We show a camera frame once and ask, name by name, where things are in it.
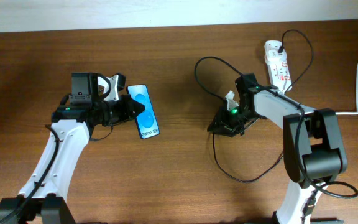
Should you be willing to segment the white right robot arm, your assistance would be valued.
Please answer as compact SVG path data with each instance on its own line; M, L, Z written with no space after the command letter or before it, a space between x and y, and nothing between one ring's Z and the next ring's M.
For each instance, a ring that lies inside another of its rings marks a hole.
M311 214L322 194L345 198L327 190L337 185L337 176L347 169L337 115L331 108L314 109L262 86L253 73L235 80L239 101L233 92L222 99L208 132L214 136L243 135L258 119L266 118L283 131L283 159L290 178L281 207L269 223L311 223Z

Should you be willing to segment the blue smartphone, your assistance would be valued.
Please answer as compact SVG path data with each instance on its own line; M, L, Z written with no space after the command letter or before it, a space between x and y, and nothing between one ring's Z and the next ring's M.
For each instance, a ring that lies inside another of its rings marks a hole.
M130 85L126 90L132 99L145 107L145 110L135 119L140 138L147 139L159 135L160 130L147 86Z

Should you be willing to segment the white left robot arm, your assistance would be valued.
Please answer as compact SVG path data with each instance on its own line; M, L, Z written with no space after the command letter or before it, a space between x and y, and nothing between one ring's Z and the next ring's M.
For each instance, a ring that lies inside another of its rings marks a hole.
M93 141L94 128L113 128L144 111L145 105L131 95L65 95L46 125L48 142L30 179L16 197L0 201L0 223L29 223L36 217L43 223L74 223L68 189L82 150Z

